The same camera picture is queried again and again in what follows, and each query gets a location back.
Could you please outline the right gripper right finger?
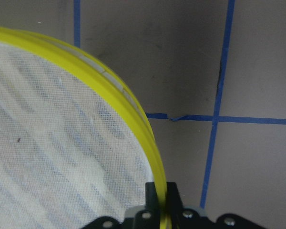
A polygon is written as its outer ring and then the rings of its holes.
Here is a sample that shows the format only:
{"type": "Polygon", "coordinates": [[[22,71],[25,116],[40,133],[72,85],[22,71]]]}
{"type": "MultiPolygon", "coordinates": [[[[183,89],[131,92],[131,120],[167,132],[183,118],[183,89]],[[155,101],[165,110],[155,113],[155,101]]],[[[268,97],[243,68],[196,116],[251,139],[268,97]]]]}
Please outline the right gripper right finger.
{"type": "Polygon", "coordinates": [[[166,207],[170,214],[178,214],[183,209],[183,203],[175,182],[167,182],[166,207]]]}

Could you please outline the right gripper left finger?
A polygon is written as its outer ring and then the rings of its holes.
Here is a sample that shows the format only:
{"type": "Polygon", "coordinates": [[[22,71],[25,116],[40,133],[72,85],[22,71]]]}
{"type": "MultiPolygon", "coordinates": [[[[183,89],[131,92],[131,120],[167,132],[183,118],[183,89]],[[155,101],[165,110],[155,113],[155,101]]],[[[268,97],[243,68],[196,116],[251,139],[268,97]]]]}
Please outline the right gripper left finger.
{"type": "Polygon", "coordinates": [[[145,183],[145,208],[153,212],[160,210],[158,195],[154,182],[145,183]]]}

